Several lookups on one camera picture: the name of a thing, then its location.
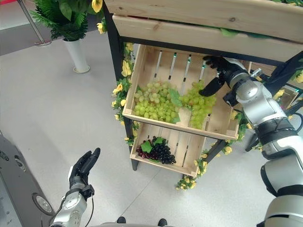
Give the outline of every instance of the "wooden slat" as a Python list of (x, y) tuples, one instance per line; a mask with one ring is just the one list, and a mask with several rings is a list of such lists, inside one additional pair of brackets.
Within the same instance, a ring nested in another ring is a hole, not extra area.
[(120, 16), (113, 16), (113, 20), (122, 36), (235, 52), (276, 61), (287, 61), (303, 50), (303, 44), (272, 38), (254, 38), (246, 34), (226, 37), (214, 28)]
[(303, 42), (303, 8), (268, 0), (106, 0), (111, 13), (230, 28)]

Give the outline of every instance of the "wooden box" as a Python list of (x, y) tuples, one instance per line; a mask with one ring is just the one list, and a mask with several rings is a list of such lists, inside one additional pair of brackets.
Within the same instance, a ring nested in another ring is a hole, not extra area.
[[(138, 155), (136, 149), (143, 143), (144, 140), (152, 140), (153, 136), (161, 136), (168, 140), (170, 151), (176, 157), (175, 164), (166, 165), (162, 164), (161, 162), (153, 162), (148, 159), (143, 159)], [(138, 137), (134, 142), (130, 158), (196, 177), (198, 167), (194, 165), (194, 160), (200, 158), (203, 151), (204, 142), (204, 136), (193, 135), (186, 132), (142, 123), (140, 125)]]
[[(157, 62), (161, 52), (161, 57), (159, 61), (159, 66), (157, 67)], [(171, 66), (173, 62), (174, 55), (176, 55), (174, 60), (173, 70), (171, 71)], [(187, 62), (189, 56), (191, 55), (191, 60), (189, 67)], [(201, 71), (203, 64), (203, 55), (174, 51), (171, 49), (161, 49), (158, 47), (150, 47), (145, 45), (140, 45), (138, 53), (136, 56), (134, 72), (131, 78), (131, 87), (128, 91), (126, 104), (124, 106), (123, 115), (127, 118), (133, 119), (139, 122), (145, 122), (153, 125), (162, 126), (165, 128), (175, 129), (179, 131), (185, 131), (197, 135), (204, 135), (207, 137), (213, 137), (217, 139), (237, 139), (238, 132), (238, 123), (236, 120), (231, 120), (232, 109), (227, 105), (222, 97), (230, 91), (227, 85), (224, 85), (216, 93), (216, 104), (213, 106), (213, 113), (208, 117), (204, 123), (204, 128), (202, 130), (194, 129), (189, 127), (189, 120), (191, 117), (191, 112), (186, 108), (181, 108), (179, 111), (179, 116), (181, 121), (177, 124), (166, 123), (161, 121), (156, 121), (134, 114), (134, 94), (137, 90), (137, 87), (144, 87), (150, 81), (154, 80), (154, 76), (157, 69), (156, 80), (168, 81), (170, 77), (170, 82), (173, 85), (177, 86), (177, 90), (180, 94), (182, 84), (185, 83), (184, 91), (192, 87), (192, 82), (198, 82), (200, 79)], [(188, 67), (186, 81), (183, 82), (185, 77), (185, 71)], [(205, 84), (208, 84), (216, 75), (216, 70), (206, 67), (203, 69), (202, 79), (205, 81)]]

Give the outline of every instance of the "white flower pot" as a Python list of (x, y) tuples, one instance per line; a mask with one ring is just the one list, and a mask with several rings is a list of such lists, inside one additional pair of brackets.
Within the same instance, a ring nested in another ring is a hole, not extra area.
[(75, 64), (73, 71), (76, 73), (88, 72), (90, 70), (90, 66), (86, 63), (86, 59), (80, 45), (80, 41), (63, 41)]

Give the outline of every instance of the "wooden board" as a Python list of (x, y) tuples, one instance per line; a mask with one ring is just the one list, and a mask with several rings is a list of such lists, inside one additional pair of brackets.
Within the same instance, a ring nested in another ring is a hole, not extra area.
[[(136, 152), (136, 149), (144, 140), (151, 139), (153, 136), (161, 136), (168, 140), (170, 151), (176, 157), (175, 164), (162, 164), (142, 158)], [(197, 176), (198, 167), (194, 165), (194, 160), (199, 159), (205, 143), (204, 136), (192, 135), (186, 132), (164, 129), (150, 124), (141, 124), (138, 137), (134, 142), (130, 158), (145, 162), (154, 166), (169, 169), (178, 173)]]
[[(156, 81), (168, 81), (175, 52), (177, 57), (171, 74), (171, 84), (176, 86), (178, 92), (182, 94), (181, 89), (184, 73), (190, 54), (191, 63), (188, 68), (185, 88), (189, 89), (191, 88), (191, 83), (193, 81), (199, 81), (203, 63), (203, 55), (140, 45), (134, 65), (134, 72), (131, 78), (132, 86), (127, 93), (123, 116), (135, 121), (145, 122), (197, 135), (204, 135), (218, 139), (237, 139), (238, 124), (234, 122), (234, 120), (230, 119), (232, 109), (222, 100), (222, 97), (230, 91), (227, 85), (223, 86), (220, 91), (217, 92), (217, 101), (213, 106), (213, 113), (211, 114), (210, 118), (207, 119), (208, 122), (204, 123), (203, 130), (194, 129), (188, 126), (191, 113), (187, 111), (187, 109), (179, 111), (181, 121), (177, 124), (152, 120), (149, 118), (136, 116), (134, 114), (134, 93), (138, 86), (144, 87), (147, 85), (147, 83), (153, 80), (160, 51), (162, 51), (162, 54)], [(216, 70), (213, 70), (210, 67), (206, 67), (204, 69), (203, 79), (205, 80), (205, 84), (208, 84), (215, 76)]]
[(272, 38), (254, 38), (246, 34), (226, 37), (215, 28), (115, 15), (113, 20), (121, 36), (235, 52), (276, 61), (287, 61), (303, 50), (303, 44)]
[(303, 8), (268, 0), (106, 0), (111, 13), (230, 28), (303, 42)]

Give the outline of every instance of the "black shoe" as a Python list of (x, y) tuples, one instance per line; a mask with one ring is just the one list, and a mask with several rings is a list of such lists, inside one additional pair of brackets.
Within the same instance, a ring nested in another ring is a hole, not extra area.
[(167, 226), (167, 221), (164, 218), (161, 218), (160, 221), (158, 222), (158, 226)]
[(124, 217), (119, 217), (118, 220), (116, 221), (116, 223), (125, 224), (126, 223), (126, 219)]

